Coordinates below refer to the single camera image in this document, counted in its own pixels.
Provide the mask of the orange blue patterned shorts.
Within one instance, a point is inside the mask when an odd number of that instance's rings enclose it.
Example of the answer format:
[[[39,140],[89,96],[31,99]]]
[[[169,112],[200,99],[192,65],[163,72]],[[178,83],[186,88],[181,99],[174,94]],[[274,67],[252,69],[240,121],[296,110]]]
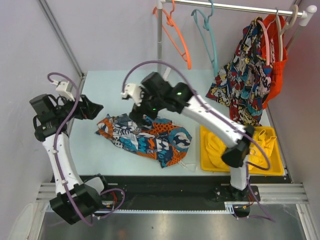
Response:
[[[183,162],[192,143],[192,136],[184,127],[167,118],[151,119],[145,115],[143,120],[149,126],[139,127],[126,113],[106,115],[97,123],[95,133],[120,149],[158,161],[161,168],[178,164],[190,172],[197,170],[195,163]]]

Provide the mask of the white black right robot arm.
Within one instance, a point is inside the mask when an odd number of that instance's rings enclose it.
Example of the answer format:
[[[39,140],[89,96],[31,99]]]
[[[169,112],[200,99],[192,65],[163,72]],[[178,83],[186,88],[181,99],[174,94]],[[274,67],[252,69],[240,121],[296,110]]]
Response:
[[[246,164],[253,127],[232,122],[186,83],[172,86],[157,72],[147,75],[140,84],[124,84],[122,97],[133,99],[129,116],[141,126],[147,125],[144,116],[155,119],[159,111],[167,110],[188,117],[215,134],[225,145],[221,159],[229,167],[231,196],[237,201],[248,196]]]

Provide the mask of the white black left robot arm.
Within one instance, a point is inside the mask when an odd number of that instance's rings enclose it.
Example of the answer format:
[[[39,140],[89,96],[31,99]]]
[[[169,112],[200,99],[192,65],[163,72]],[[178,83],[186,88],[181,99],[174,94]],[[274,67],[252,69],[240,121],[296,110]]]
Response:
[[[69,120],[93,120],[103,105],[92,102],[84,94],[62,99],[63,104],[59,105],[51,94],[41,94],[32,98],[29,104],[35,111],[35,138],[45,148],[53,170],[55,197],[49,201],[50,206],[64,221],[73,225],[103,210],[103,200],[116,188],[110,188],[101,174],[86,180],[80,178],[67,133]]]

